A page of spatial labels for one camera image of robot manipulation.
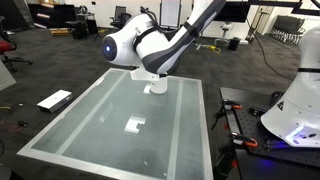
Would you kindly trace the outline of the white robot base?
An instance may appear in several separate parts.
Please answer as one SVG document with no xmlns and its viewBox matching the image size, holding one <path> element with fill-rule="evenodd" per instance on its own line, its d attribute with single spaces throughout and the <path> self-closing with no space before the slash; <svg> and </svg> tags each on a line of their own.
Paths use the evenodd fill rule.
<svg viewBox="0 0 320 180">
<path fill-rule="evenodd" d="M 261 116 L 262 125 L 288 145 L 320 147 L 320 26 L 299 41 L 301 61 L 283 96 Z"/>
</svg>

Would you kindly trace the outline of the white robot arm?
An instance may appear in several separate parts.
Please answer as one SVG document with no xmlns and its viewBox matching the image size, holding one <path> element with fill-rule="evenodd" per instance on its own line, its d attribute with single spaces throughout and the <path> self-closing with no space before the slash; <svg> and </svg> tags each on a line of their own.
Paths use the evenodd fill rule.
<svg viewBox="0 0 320 180">
<path fill-rule="evenodd" d="M 130 72 L 132 80 L 149 81 L 154 94 L 164 94 L 169 71 L 225 4 L 226 0 L 194 0 L 191 15 L 172 38 L 160 28 L 152 11 L 141 8 L 122 29 L 103 38 L 102 53 L 109 63 L 135 67 Z"/>
</svg>

